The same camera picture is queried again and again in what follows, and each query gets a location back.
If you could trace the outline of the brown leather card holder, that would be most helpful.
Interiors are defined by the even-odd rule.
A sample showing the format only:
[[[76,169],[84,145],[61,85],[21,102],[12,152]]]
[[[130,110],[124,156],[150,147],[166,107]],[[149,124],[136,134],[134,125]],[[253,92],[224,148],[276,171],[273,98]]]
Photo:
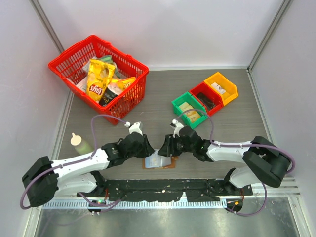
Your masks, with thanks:
[[[144,169],[166,169],[175,168],[178,157],[162,157],[158,155],[151,155],[143,159]]]

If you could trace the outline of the white VIP card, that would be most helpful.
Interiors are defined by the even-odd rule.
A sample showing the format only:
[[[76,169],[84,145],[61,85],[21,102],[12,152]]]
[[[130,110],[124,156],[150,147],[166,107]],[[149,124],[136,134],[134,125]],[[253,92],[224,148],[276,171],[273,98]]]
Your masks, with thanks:
[[[160,157],[147,157],[145,158],[145,167],[146,168],[159,168],[161,166]]]

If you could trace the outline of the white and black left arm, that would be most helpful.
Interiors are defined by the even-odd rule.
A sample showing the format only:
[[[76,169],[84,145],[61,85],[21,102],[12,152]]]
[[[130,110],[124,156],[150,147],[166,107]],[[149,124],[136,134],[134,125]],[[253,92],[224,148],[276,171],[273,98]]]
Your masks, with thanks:
[[[122,165],[130,158],[146,158],[155,152],[147,135],[133,132],[124,139],[107,143],[95,151],[74,158],[50,161],[39,158],[22,176],[24,192],[20,207],[38,207],[53,199],[61,190],[61,183],[92,171]]]

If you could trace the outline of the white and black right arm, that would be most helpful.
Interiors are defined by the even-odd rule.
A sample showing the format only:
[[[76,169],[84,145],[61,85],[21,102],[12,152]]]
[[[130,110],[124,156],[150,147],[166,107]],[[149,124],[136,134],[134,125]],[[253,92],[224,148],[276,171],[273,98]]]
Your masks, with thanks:
[[[242,143],[221,143],[202,139],[185,126],[174,134],[166,135],[158,155],[164,157],[192,153],[202,162],[232,161],[242,163],[242,168],[232,168],[223,181],[223,189],[229,195],[256,183],[278,188],[292,168],[292,160],[267,139],[256,136]]]

